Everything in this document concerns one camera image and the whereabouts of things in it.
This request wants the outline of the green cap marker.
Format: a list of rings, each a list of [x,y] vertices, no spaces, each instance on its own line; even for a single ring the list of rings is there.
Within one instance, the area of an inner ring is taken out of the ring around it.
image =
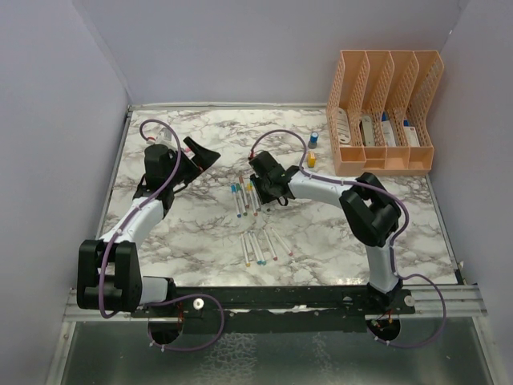
[[[239,199],[240,211],[242,213],[242,216],[246,217],[248,215],[248,213],[247,213],[244,195],[243,195],[243,191],[241,189],[240,183],[236,183],[236,193],[237,193],[237,197]]]
[[[248,247],[247,247],[247,244],[246,244],[244,233],[242,233],[240,235],[240,243],[241,243],[241,249],[242,249],[243,256],[244,256],[245,266],[246,267],[250,267],[251,266],[251,262],[250,262],[249,256],[248,256]]]

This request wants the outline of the brown cap marker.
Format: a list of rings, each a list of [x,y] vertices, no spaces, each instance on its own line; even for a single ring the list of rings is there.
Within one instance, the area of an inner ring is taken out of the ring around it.
[[[249,209],[250,204],[249,204],[247,193],[245,191],[244,178],[243,178],[242,175],[239,175],[238,179],[239,179],[239,184],[240,184],[241,196],[242,196],[242,199],[243,199],[243,202],[244,202],[244,207],[246,209]]]

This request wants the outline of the magenta cap marker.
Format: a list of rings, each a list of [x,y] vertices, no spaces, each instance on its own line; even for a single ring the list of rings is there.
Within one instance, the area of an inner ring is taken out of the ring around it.
[[[271,238],[270,238],[267,230],[263,229],[263,233],[264,233],[265,239],[266,239],[268,247],[269,247],[269,252],[271,253],[271,256],[272,256],[273,260],[277,261],[278,260],[278,256],[277,256],[277,253],[276,253],[276,250],[274,248],[273,242],[271,241]]]

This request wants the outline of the pink cap marker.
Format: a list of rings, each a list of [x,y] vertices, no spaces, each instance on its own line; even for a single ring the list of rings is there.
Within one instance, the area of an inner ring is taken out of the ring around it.
[[[271,228],[271,231],[275,238],[278,240],[282,249],[286,252],[286,254],[289,256],[293,256],[293,251],[289,248],[289,246],[287,245],[285,240],[280,236],[280,234],[274,228]]]

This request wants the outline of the light blue cap marker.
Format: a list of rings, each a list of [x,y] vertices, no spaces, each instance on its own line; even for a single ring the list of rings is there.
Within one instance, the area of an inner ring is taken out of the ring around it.
[[[249,238],[252,243],[253,251],[256,255],[257,263],[259,265],[266,265],[266,260],[263,257],[263,254],[261,252],[261,248],[259,246],[258,240],[254,234],[254,232],[249,233]]]

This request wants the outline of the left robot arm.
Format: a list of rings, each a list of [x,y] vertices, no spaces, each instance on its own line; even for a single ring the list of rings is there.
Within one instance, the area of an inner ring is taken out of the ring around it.
[[[144,151],[144,174],[128,212],[110,231],[96,240],[85,240],[79,247],[79,308],[99,310],[106,318],[144,305],[162,317],[175,311],[173,280],[143,276],[138,250],[167,216],[175,194],[220,158],[220,153],[200,146],[190,137],[184,143],[189,153],[165,144],[148,146]]]

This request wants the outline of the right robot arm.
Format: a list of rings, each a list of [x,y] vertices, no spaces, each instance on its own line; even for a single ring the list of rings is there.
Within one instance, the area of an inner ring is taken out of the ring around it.
[[[385,314],[397,304],[402,288],[393,263],[392,237],[399,227],[401,209],[379,179],[365,172],[356,179],[334,179],[307,173],[298,166],[285,169],[266,151],[251,155],[250,180],[263,204],[304,199],[339,208],[352,234],[365,246],[370,278],[367,284],[370,308]]]

